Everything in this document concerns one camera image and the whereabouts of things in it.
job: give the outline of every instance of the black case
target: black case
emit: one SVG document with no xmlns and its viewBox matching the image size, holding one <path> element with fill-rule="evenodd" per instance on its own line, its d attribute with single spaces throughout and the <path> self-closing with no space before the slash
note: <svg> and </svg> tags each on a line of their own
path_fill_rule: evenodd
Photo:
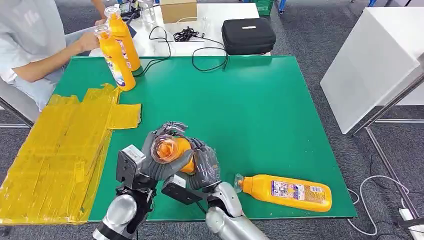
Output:
<svg viewBox="0 0 424 240">
<path fill-rule="evenodd" d="M 265 54 L 274 48 L 276 34 L 268 19 L 225 20 L 222 39 L 229 55 Z"/>
</svg>

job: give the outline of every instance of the white table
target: white table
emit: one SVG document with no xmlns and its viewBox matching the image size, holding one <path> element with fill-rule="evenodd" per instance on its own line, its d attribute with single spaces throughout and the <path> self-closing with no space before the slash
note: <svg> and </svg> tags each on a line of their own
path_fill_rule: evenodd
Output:
<svg viewBox="0 0 424 240">
<path fill-rule="evenodd" d="M 221 34 L 221 27 L 225 20 L 229 19 L 253 19 L 259 18 L 258 10 L 255 3 L 198 3 L 197 4 L 197 22 L 180 22 L 180 23 L 167 23 L 164 24 L 162 19 L 161 7 L 153 8 L 156 16 L 156 23 L 146 23 L 138 19 L 131 22 L 131 27 L 137 31 L 133 38 L 134 45 L 139 56 L 149 57 L 164 57 L 168 56 L 169 50 L 167 43 L 163 40 L 150 40 L 149 34 L 154 26 L 164 27 L 167 33 L 168 41 L 173 41 L 173 34 L 180 32 L 187 26 L 192 27 L 195 31 L 203 32 L 204 22 L 206 22 L 205 38 L 212 39 L 223 43 Z M 157 28 L 152 33 L 152 37 L 164 37 L 162 29 Z M 191 56 L 194 50 L 202 47 L 221 47 L 219 44 L 199 39 L 193 39 L 189 42 L 171 42 L 171 55 L 172 56 Z M 90 56 L 102 56 L 101 50 L 94 49 L 91 51 Z M 219 49 L 202 49 L 196 52 L 196 56 L 223 56 L 225 53 Z"/>
<path fill-rule="evenodd" d="M 350 32 L 321 87 L 346 134 L 424 73 L 424 7 L 368 7 Z M 424 105 L 424 84 L 398 105 Z"/>
</svg>

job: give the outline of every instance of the clear bottle cap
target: clear bottle cap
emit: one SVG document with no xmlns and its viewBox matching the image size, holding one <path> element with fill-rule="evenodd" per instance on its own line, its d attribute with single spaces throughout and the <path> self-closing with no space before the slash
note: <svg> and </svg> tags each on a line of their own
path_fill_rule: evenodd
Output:
<svg viewBox="0 0 424 240">
<path fill-rule="evenodd" d="M 237 173 L 234 178 L 234 189 L 236 193 L 240 193 L 243 190 L 243 180 L 245 179 L 240 173 Z"/>
<path fill-rule="evenodd" d="M 109 31 L 109 27 L 107 25 L 102 24 L 94 28 L 94 35 L 98 39 L 108 39 L 111 37 L 111 32 Z"/>
<path fill-rule="evenodd" d="M 120 19 L 121 18 L 121 9 L 116 6 L 108 6 L 104 10 L 104 15 L 108 19 Z"/>
<path fill-rule="evenodd" d="M 178 156 L 178 144 L 171 135 L 160 135 L 150 147 L 150 153 L 153 160 L 160 164 L 167 164 L 175 160 Z"/>
</svg>

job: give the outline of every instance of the green table surface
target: green table surface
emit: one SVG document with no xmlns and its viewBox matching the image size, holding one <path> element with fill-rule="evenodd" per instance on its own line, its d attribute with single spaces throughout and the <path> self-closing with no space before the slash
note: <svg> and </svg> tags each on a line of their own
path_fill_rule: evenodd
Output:
<svg viewBox="0 0 424 240">
<path fill-rule="evenodd" d="M 142 57 L 145 66 L 152 58 Z M 196 57 L 202 68 L 220 56 Z M 230 56 L 225 71 L 200 72 L 191 57 L 172 57 L 152 66 L 137 85 L 120 95 L 120 104 L 142 103 L 138 128 L 115 130 L 89 221 L 100 221 L 115 196 L 118 151 L 130 144 L 141 148 L 149 131 L 166 121 L 181 121 L 187 136 L 216 149 L 223 181 L 268 174 L 328 185 L 332 207 L 313 212 L 262 202 L 239 193 L 250 219 L 350 218 L 357 213 L 333 155 L 320 118 L 294 56 Z M 114 84 L 102 57 L 75 57 L 54 93 L 83 99 L 88 88 Z M 160 193 L 157 186 L 151 221 L 195 221 L 205 215 Z"/>
</svg>

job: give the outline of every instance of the chair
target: chair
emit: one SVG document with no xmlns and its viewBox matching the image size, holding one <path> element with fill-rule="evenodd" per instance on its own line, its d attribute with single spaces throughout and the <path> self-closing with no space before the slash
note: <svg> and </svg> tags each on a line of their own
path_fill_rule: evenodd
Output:
<svg viewBox="0 0 424 240">
<path fill-rule="evenodd" d="M 34 100 L 0 78 L 0 106 L 24 124 L 1 123 L 0 128 L 32 128 L 40 114 Z"/>
</svg>

